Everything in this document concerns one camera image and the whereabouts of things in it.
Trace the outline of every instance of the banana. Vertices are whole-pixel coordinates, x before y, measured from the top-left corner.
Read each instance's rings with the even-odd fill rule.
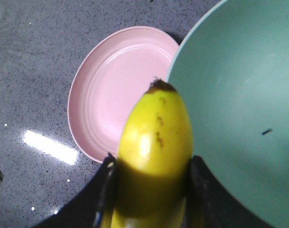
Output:
[[[111,228],[179,228],[192,130],[177,91],[157,79],[130,113],[117,155]]]

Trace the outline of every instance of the green bowl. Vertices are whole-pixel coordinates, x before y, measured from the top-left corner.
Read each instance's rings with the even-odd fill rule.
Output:
[[[223,0],[189,32],[169,82],[194,155],[269,224],[289,228],[289,0]]]

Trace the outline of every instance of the small black speck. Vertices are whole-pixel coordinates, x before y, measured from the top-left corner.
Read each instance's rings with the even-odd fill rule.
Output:
[[[262,135],[266,135],[266,134],[269,133],[269,132],[272,132],[272,129],[271,129],[271,128],[269,128],[268,130],[264,131],[264,132],[262,133]]]

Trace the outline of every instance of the pink plate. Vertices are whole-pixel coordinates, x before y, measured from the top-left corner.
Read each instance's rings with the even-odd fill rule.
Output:
[[[132,108],[155,77],[165,80],[178,44],[147,26],[120,30],[101,41],[79,67],[67,115],[78,147],[102,162],[117,146]]]

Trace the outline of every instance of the speckled countertop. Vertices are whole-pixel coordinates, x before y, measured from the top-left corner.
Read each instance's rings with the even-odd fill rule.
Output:
[[[0,0],[0,225],[31,227],[71,200],[100,164],[76,146],[67,98],[87,53],[134,25],[182,40],[218,0]],[[25,143],[27,131],[77,151],[71,165]]]

